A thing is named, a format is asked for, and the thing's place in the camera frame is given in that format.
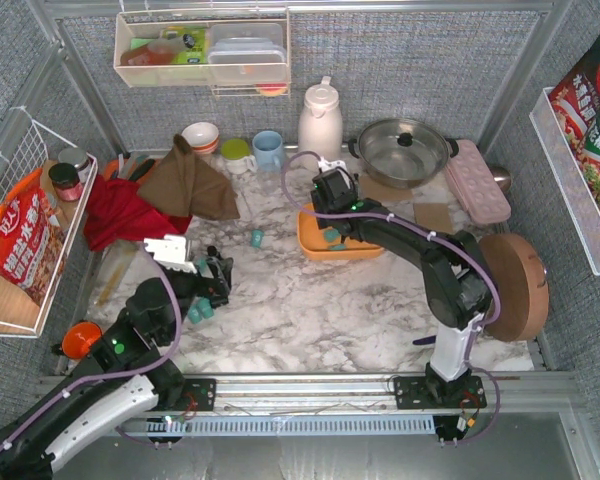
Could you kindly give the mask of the cream wall rack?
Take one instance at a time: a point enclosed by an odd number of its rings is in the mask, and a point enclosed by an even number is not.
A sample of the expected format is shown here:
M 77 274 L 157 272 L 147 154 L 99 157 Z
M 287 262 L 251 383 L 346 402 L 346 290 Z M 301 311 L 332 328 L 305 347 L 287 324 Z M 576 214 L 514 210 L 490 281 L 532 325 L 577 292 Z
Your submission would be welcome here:
M 129 87 L 206 86 L 216 96 L 286 95 L 289 11 L 253 6 L 121 12 L 113 66 Z

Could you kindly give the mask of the brown cardboard piece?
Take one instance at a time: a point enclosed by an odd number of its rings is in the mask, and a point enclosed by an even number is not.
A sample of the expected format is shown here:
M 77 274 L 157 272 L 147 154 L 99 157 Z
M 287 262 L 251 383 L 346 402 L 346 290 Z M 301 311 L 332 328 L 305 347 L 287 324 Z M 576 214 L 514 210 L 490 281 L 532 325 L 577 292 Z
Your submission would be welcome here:
M 452 234 L 454 232 L 449 207 L 445 203 L 415 203 L 414 217 L 423 228 Z

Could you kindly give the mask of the small brown cardboard sheet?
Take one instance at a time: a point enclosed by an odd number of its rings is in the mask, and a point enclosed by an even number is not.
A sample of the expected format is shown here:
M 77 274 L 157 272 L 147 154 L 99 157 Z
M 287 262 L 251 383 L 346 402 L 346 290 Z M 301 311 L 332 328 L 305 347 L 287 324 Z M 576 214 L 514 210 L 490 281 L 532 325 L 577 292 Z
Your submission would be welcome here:
M 398 189 L 380 184 L 368 175 L 361 175 L 358 183 L 364 197 L 381 203 L 399 203 L 413 198 L 411 190 Z

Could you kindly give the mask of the white thermos jug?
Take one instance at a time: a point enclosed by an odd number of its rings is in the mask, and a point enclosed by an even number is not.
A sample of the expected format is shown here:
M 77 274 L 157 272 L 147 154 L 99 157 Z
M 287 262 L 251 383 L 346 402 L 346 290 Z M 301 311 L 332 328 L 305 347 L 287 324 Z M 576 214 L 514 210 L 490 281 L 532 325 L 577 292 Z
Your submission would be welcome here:
M 342 143 L 339 93 L 331 85 L 331 77 L 324 76 L 305 92 L 298 125 L 298 149 L 300 152 L 315 152 L 328 161 L 334 161 L 340 159 Z

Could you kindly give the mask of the red cloth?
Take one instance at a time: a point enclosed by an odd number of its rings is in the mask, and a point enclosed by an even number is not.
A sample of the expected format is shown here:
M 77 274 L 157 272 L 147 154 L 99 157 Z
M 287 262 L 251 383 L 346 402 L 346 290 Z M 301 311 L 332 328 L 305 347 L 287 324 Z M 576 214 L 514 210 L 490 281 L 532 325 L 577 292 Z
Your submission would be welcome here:
M 124 179 L 106 180 L 97 175 L 86 204 L 84 236 L 88 248 L 99 252 L 116 240 L 184 234 L 190 217 L 166 215 L 137 195 L 139 185 Z

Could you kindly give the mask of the green package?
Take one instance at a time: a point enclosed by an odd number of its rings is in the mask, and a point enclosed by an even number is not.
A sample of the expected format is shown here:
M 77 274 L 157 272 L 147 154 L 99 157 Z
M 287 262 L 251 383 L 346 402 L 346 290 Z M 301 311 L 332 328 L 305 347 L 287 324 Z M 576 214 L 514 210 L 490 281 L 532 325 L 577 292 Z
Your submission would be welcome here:
M 186 49 L 173 60 L 174 65 L 198 65 L 207 63 L 209 39 L 204 27 L 169 26 L 162 29 L 160 37 L 167 40 L 180 39 Z

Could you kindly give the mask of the brown cloth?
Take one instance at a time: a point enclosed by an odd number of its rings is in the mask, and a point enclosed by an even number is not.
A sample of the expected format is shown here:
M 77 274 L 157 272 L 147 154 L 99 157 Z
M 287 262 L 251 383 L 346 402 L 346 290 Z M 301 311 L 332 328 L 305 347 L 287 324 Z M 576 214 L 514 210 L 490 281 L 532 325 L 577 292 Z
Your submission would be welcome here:
M 176 134 L 169 153 L 151 170 L 137 195 L 163 214 L 225 221 L 240 218 L 231 181 Z

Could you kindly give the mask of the orange plastic cup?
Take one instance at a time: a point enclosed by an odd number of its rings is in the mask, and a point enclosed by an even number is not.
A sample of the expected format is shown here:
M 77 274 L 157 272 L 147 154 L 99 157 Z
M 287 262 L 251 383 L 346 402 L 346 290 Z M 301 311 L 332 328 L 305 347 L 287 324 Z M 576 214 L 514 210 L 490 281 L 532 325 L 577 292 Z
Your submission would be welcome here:
M 101 328 L 89 321 L 79 322 L 65 334 L 62 343 L 62 353 L 72 360 L 80 360 L 87 356 L 91 347 L 102 336 Z

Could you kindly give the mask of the orange plastic basket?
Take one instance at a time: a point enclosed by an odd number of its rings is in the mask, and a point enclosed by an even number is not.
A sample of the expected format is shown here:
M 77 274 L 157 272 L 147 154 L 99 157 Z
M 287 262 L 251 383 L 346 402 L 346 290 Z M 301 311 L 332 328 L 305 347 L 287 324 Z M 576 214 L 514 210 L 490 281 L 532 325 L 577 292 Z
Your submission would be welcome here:
M 298 244 L 306 258 L 312 261 L 345 261 L 371 259 L 380 256 L 382 247 L 360 242 L 340 235 L 337 242 L 327 243 L 323 238 L 323 231 L 333 227 L 320 229 L 318 218 L 299 211 L 296 218 L 296 233 Z M 328 246 L 334 243 L 344 243 L 344 251 L 329 251 Z

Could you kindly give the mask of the orange bottle in rack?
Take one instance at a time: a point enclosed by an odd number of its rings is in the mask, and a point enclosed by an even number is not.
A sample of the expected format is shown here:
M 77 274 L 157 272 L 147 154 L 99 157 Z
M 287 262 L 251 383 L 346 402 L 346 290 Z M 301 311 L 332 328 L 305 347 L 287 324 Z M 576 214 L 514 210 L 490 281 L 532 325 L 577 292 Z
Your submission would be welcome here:
M 167 65 L 186 49 L 184 43 L 176 43 L 166 39 L 156 39 L 138 48 L 122 54 L 121 66 L 155 66 Z

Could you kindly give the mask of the round wooden board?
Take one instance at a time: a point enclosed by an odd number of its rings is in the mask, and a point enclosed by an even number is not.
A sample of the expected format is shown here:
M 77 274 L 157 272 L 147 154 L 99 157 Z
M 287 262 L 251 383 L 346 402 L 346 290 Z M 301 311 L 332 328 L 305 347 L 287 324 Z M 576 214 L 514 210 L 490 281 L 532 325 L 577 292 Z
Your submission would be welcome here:
M 535 338 L 549 314 L 547 272 L 536 250 L 514 233 L 485 236 L 479 246 L 501 301 L 500 315 L 486 331 L 507 343 Z

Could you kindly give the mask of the green lidded white cup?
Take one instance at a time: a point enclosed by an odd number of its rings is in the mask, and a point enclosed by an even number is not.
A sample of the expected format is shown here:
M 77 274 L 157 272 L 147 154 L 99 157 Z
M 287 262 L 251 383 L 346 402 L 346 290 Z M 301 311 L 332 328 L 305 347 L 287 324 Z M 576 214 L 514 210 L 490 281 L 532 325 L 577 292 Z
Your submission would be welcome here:
M 256 172 L 257 163 L 247 142 L 240 138 L 226 140 L 220 149 L 226 170 L 233 175 Z

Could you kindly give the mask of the blue mug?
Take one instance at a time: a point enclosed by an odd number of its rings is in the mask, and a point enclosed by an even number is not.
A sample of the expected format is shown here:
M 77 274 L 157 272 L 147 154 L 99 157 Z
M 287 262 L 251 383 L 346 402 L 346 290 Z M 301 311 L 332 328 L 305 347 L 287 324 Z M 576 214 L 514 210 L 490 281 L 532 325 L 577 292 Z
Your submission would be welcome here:
M 257 167 L 263 172 L 279 172 L 286 162 L 282 136 L 272 130 L 257 133 L 252 140 Z

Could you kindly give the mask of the white mesh basket right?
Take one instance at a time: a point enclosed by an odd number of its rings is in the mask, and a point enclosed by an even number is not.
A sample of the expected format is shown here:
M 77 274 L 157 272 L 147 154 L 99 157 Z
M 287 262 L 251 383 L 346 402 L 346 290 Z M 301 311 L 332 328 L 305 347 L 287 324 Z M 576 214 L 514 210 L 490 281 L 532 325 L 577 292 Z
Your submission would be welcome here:
M 544 87 L 529 114 L 591 271 L 600 276 L 600 211 L 550 105 Z

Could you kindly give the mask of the red jar black lid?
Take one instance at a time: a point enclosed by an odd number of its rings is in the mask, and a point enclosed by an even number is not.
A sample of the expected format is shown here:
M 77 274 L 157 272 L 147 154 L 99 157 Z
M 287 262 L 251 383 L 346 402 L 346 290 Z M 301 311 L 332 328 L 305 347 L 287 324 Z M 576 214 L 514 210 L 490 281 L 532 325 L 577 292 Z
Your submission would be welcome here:
M 54 163 L 48 171 L 56 195 L 64 202 L 77 202 L 83 193 L 83 184 L 77 169 L 68 163 Z

